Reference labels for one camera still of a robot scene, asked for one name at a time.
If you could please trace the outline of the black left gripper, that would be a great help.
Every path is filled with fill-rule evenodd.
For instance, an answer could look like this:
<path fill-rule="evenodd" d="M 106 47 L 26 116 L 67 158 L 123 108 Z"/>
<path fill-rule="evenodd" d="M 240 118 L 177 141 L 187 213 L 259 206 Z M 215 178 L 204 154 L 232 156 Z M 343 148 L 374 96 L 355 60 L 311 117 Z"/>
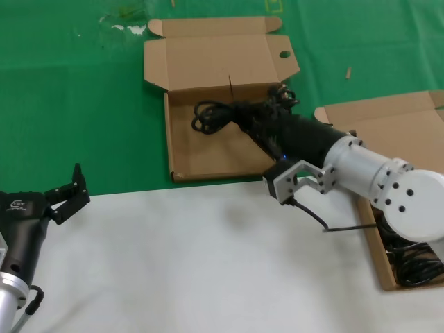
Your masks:
<path fill-rule="evenodd" d="M 90 202 L 81 165 L 76 163 L 69 184 L 47 191 L 1 193 L 1 235 L 8 250 L 1 271 L 24 282 L 35 275 L 50 219 L 63 224 Z"/>

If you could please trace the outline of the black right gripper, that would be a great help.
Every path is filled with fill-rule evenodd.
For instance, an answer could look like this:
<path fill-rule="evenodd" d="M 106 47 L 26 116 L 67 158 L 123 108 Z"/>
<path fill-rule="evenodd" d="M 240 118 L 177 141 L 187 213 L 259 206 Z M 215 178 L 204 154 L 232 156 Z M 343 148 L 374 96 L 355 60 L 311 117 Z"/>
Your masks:
<path fill-rule="evenodd" d="M 243 102 L 238 107 L 238 124 L 271 159 L 281 160 L 284 154 L 290 159 L 323 167 L 327 153 L 344 137 L 344 132 L 300 115 L 290 115 L 273 122 L 271 136 L 263 122 L 283 114 L 285 109 L 272 101 Z"/>

